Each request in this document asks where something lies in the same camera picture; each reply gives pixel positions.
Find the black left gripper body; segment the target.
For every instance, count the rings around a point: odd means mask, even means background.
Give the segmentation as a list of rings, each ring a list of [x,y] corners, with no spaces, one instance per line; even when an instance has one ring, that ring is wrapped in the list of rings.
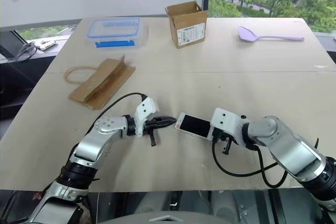
[[[150,137],[152,147],[156,146],[154,130],[158,128],[157,126],[159,121],[160,121],[159,118],[153,118],[145,121],[144,123],[143,135],[148,135]]]

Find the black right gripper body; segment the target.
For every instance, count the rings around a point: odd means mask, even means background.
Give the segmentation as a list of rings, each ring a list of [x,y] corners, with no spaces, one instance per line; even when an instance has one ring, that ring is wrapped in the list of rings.
[[[213,130],[213,146],[215,146],[220,141],[225,143],[225,145],[223,147],[223,150],[222,150],[222,153],[224,155],[228,155],[232,143],[236,143],[234,137],[231,136],[228,133],[225,133],[223,130],[220,130],[218,128],[214,128],[214,130]]]

